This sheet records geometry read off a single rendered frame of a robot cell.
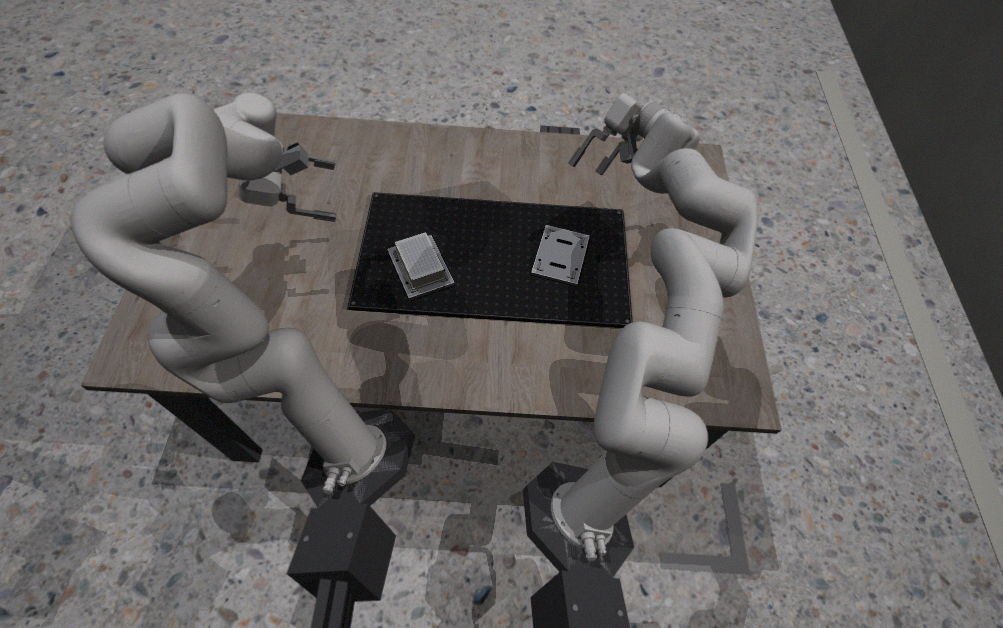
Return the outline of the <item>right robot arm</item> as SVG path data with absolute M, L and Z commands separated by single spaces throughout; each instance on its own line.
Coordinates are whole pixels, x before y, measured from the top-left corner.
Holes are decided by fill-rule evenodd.
M 703 392 L 723 297 L 747 286 L 758 223 L 755 194 L 711 170 L 696 151 L 699 131 L 681 115 L 652 102 L 627 134 L 620 161 L 630 163 L 636 180 L 668 193 L 682 218 L 722 235 L 720 244 L 675 228 L 654 236 L 651 259 L 668 294 L 663 327 L 627 323 L 611 342 L 594 418 L 595 439 L 606 452 L 551 499 L 553 522 L 588 561 L 596 560 L 596 549 L 606 555 L 622 516 L 703 456 L 707 428 L 699 415 L 644 396 L 642 387 L 685 397 Z M 644 138 L 639 148 L 637 134 Z

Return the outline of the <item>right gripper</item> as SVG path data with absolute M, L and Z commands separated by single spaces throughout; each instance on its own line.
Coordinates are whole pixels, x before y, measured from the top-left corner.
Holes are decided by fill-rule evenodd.
M 575 167 L 579 160 L 581 160 L 582 154 L 585 153 L 585 149 L 589 146 L 591 141 L 593 141 L 594 137 L 597 137 L 600 141 L 606 141 L 610 134 L 616 136 L 618 133 L 622 135 L 624 141 L 628 141 L 627 133 L 630 131 L 630 127 L 634 126 L 635 120 L 639 114 L 641 114 L 642 110 L 651 103 L 652 102 L 648 102 L 643 106 L 627 94 L 620 95 L 605 116 L 606 126 L 603 128 L 604 131 L 600 131 L 600 129 L 597 128 L 593 129 L 593 131 L 591 131 L 586 138 L 586 141 L 582 143 L 581 147 L 579 146 L 576 149 L 574 156 L 572 156 L 568 163 Z M 611 161 L 613 161 L 618 153 L 619 144 L 614 149 L 613 153 L 611 153 L 610 158 L 604 158 L 603 162 L 601 162 L 597 167 L 596 172 L 603 175 L 610 166 Z

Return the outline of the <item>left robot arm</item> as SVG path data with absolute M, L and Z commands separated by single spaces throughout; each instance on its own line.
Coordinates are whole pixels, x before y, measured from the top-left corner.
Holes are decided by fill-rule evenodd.
M 80 199 L 71 228 L 103 276 L 163 311 L 149 323 L 148 342 L 171 374 L 223 403 L 282 393 L 284 417 L 324 458 L 331 494 L 377 467 L 382 431 L 362 421 L 302 331 L 269 331 L 266 313 L 214 265 L 160 243 L 220 218 L 226 177 L 308 168 L 298 143 L 282 153 L 274 123 L 273 103 L 255 93 L 215 109 L 174 94 L 120 116 L 103 143 L 127 175 Z

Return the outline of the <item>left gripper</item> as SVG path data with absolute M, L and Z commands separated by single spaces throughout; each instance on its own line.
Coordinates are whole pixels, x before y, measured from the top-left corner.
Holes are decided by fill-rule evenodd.
M 335 167 L 335 160 L 327 160 L 327 158 L 309 155 L 308 161 L 314 162 L 315 167 L 325 168 L 325 170 L 334 170 Z M 281 184 L 281 177 L 282 170 L 273 171 L 270 175 L 264 178 L 257 178 L 257 180 L 239 180 L 239 199 L 245 203 L 263 206 L 274 206 L 279 201 L 287 201 L 286 210 L 290 214 L 335 222 L 336 213 L 320 210 L 303 210 L 295 207 L 296 196 L 284 193 L 284 185 L 286 184 Z

